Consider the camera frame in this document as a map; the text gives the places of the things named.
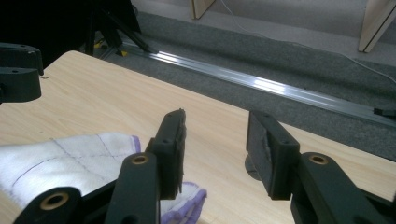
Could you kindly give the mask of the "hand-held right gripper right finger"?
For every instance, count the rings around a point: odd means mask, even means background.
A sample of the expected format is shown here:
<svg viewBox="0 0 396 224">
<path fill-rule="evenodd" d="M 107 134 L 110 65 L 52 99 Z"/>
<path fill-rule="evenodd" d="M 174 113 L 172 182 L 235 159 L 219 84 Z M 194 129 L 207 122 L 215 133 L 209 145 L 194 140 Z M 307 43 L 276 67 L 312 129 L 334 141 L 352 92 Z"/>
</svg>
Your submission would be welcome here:
<svg viewBox="0 0 396 224">
<path fill-rule="evenodd" d="M 289 200 L 291 168 L 298 163 L 300 144 L 271 115 L 248 114 L 247 154 L 259 166 L 261 182 L 272 200 Z"/>
</svg>

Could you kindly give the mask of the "aluminium floor rail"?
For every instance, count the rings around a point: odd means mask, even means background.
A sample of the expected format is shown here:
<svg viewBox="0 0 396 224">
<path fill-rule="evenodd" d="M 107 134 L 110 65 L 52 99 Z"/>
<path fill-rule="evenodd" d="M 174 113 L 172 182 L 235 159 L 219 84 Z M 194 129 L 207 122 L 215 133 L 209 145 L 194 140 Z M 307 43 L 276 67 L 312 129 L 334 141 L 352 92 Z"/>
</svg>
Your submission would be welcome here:
<svg viewBox="0 0 396 224">
<path fill-rule="evenodd" d="M 305 105 L 312 105 L 327 111 L 396 128 L 395 119 L 375 114 L 375 109 L 368 105 L 359 105 L 323 93 L 296 88 L 266 78 L 255 77 L 246 73 L 223 68 L 210 63 L 195 61 L 193 59 L 163 51 L 159 51 L 157 53 L 145 52 L 134 44 L 127 45 L 126 48 L 134 55 L 187 68 L 192 71 L 205 74 L 209 77 L 232 82 L 233 84 L 248 87 L 257 91 L 267 92 Z"/>
</svg>

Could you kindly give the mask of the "dark round table grommet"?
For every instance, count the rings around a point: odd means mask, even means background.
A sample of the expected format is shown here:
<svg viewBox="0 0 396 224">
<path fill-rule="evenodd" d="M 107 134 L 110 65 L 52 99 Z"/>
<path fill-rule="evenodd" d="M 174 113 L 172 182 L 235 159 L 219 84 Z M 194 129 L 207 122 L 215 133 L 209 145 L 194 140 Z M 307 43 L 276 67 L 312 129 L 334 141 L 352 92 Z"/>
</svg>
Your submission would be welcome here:
<svg viewBox="0 0 396 224">
<path fill-rule="evenodd" d="M 252 177 L 253 179 L 258 181 L 262 180 L 259 172 L 259 166 L 249 155 L 247 155 L 245 158 L 245 169 L 249 174 L 249 176 Z"/>
</svg>

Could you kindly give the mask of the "black metal stand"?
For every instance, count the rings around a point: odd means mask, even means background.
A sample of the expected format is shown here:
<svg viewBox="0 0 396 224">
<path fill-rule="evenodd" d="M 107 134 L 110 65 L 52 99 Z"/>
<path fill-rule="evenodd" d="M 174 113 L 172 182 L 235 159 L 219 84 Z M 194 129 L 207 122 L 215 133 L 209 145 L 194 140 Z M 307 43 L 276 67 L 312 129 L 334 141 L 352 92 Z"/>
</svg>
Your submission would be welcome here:
<svg viewBox="0 0 396 224">
<path fill-rule="evenodd" d="M 122 45 L 119 32 L 124 33 L 147 53 L 158 53 L 140 36 L 141 29 L 131 0 L 86 0 L 89 7 L 88 31 L 84 52 L 93 55 L 95 33 L 99 31 L 107 44 L 118 49 Z"/>
</svg>

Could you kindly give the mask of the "light wooden desk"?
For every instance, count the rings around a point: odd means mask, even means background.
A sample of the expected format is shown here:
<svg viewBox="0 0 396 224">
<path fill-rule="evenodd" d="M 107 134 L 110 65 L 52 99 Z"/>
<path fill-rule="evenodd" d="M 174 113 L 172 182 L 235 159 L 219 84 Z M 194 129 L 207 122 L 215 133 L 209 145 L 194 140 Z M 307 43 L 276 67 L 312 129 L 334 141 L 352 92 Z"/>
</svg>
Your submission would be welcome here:
<svg viewBox="0 0 396 224">
<path fill-rule="evenodd" d="M 191 17 L 200 19 L 216 0 L 188 0 Z M 358 51 L 370 52 L 396 19 L 396 0 L 367 0 Z"/>
</svg>

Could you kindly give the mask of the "white cloth with purple edge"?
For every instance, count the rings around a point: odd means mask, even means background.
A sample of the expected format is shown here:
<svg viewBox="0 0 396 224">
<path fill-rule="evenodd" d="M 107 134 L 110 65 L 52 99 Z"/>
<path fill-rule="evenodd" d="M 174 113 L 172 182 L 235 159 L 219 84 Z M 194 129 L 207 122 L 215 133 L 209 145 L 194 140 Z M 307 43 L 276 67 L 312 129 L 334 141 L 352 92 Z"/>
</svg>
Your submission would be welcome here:
<svg viewBox="0 0 396 224">
<path fill-rule="evenodd" d="M 0 146 L 0 191 L 21 209 L 12 224 L 196 224 L 206 190 L 165 197 L 159 161 L 122 133 Z"/>
</svg>

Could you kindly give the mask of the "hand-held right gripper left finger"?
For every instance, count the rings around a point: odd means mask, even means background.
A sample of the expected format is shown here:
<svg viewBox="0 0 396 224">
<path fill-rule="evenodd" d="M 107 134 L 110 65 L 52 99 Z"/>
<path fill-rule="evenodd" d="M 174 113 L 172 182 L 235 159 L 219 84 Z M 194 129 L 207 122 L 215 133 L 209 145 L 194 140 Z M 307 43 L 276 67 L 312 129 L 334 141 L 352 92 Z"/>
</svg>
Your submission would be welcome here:
<svg viewBox="0 0 396 224">
<path fill-rule="evenodd" d="M 160 199 L 173 200 L 182 191 L 186 113 L 178 109 L 167 113 L 156 135 L 150 139 L 147 152 L 157 158 L 160 177 Z"/>
</svg>

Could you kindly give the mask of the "black rail bracket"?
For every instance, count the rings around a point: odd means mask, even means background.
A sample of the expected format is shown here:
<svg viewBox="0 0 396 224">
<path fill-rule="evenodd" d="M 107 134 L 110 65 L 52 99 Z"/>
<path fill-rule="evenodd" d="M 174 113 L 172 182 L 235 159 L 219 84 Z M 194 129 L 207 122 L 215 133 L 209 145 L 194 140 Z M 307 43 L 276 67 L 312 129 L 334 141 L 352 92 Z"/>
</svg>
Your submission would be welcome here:
<svg viewBox="0 0 396 224">
<path fill-rule="evenodd" d="M 396 119 L 396 109 L 375 108 L 373 110 L 373 113 L 378 115 L 378 116 L 386 117 L 386 118 L 389 118 L 389 119 Z"/>
</svg>

